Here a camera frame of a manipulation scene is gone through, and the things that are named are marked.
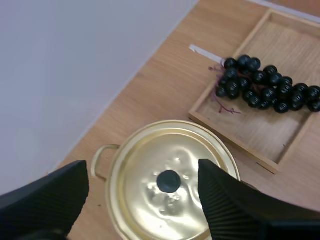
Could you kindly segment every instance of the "lid knob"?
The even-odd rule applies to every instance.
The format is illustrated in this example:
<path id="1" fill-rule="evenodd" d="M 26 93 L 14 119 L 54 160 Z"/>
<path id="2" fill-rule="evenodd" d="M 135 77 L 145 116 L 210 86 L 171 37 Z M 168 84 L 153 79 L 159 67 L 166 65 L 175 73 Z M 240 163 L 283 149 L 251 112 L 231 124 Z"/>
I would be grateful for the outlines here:
<path id="1" fill-rule="evenodd" d="M 156 184 L 162 192 L 172 194 L 180 188 L 181 179 L 175 171 L 166 170 L 159 174 Z"/>

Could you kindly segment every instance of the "gold pot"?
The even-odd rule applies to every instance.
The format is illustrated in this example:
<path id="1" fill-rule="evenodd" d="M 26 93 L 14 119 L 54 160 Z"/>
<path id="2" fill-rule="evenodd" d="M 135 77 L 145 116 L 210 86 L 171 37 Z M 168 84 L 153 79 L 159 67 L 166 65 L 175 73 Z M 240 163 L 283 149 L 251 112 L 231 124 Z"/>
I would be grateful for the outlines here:
<path id="1" fill-rule="evenodd" d="M 240 181 L 235 160 L 212 132 L 188 121 L 147 125 L 121 146 L 102 146 L 113 158 L 105 197 L 112 222 L 126 240 L 208 240 L 198 194 L 198 160 L 209 159 Z"/>

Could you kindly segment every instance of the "wooden table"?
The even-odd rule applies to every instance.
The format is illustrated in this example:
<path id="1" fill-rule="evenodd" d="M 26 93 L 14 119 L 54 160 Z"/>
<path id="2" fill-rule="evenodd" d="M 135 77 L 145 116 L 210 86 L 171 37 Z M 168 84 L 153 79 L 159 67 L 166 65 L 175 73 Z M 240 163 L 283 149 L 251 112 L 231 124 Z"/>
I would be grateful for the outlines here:
<path id="1" fill-rule="evenodd" d="M 194 44 L 221 57 L 231 56 L 266 12 L 244 0 L 200 0 L 157 53 L 105 111 L 65 159 L 63 165 L 87 160 L 101 145 L 121 144 L 137 129 L 160 120 L 188 120 L 188 111 L 215 79 L 216 64 L 189 50 Z M 320 132 L 320 124 L 313 126 Z M 263 193 L 320 211 L 320 138 L 298 146 L 283 173 L 273 175 L 229 148 L 241 178 Z M 113 152 L 101 160 L 98 172 L 107 176 Z M 90 177 L 90 194 L 69 236 L 74 240 L 120 239 L 108 217 L 105 184 Z"/>

